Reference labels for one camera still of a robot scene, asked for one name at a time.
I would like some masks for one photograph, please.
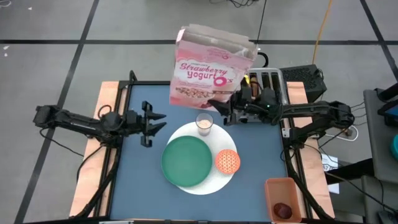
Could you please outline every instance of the cereal box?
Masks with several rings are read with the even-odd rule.
[[[228,101],[257,55],[248,37],[190,25],[178,33],[170,104],[215,110],[208,100]]]

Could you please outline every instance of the small glass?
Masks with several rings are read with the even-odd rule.
[[[213,117],[208,113],[200,113],[197,116],[196,124],[198,132],[201,136],[206,136],[210,133],[213,125]]]

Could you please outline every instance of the orange patterned lid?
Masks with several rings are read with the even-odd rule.
[[[216,156],[216,167],[224,174],[233,174],[241,166],[238,153],[231,149],[221,150]]]

